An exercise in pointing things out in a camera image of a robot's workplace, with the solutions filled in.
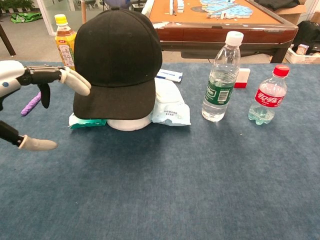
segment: white container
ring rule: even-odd
[[[291,64],[320,64],[320,56],[299,55],[291,48],[285,54],[285,59]]]

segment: cardboard box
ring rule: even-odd
[[[281,18],[289,21],[290,23],[297,24],[300,15],[307,12],[306,6],[304,4],[292,7],[292,8],[280,8],[274,13],[278,14]]]
[[[312,22],[312,23],[318,23],[318,24],[320,24],[320,11],[316,11],[316,12],[313,14],[313,16],[312,16],[312,18],[311,18],[311,22]]]

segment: red and white box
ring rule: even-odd
[[[249,68],[240,68],[234,87],[237,89],[244,89],[247,86],[249,74],[250,74]]]

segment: green bag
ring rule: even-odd
[[[30,12],[30,13],[13,13],[11,14],[11,22],[15,24],[28,23],[42,18],[40,12]]]

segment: red bottle cap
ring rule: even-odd
[[[278,77],[286,77],[288,76],[290,71],[290,68],[286,65],[283,64],[279,64],[277,66],[275,66],[274,70],[273,70],[273,74],[277,75]]]

